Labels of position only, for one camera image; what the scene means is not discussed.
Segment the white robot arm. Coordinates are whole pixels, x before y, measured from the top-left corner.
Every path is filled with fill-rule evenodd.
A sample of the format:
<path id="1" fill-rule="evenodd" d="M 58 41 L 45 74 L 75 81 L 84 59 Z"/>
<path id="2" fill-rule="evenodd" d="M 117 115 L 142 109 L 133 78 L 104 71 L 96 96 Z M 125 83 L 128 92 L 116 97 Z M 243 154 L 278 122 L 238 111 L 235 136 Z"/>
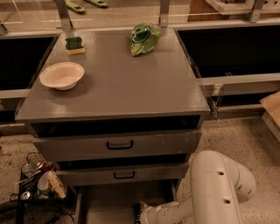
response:
<path id="1" fill-rule="evenodd" d="M 140 202 L 137 224 L 179 224 L 192 216 L 194 224 L 243 224 L 240 204 L 256 193 L 256 179 L 244 165 L 213 150 L 195 155 L 190 172 L 191 197 L 159 206 Z"/>

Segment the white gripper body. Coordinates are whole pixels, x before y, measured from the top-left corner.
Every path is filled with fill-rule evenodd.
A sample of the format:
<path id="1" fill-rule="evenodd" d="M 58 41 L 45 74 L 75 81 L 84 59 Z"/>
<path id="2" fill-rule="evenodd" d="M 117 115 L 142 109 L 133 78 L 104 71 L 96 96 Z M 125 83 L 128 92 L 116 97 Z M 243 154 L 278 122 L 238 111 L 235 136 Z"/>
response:
<path id="1" fill-rule="evenodd" d="M 178 202 L 173 201 L 159 206 L 148 206 L 142 210 L 141 224 L 172 224 L 172 216 L 169 214 L 168 209 L 178 204 Z"/>

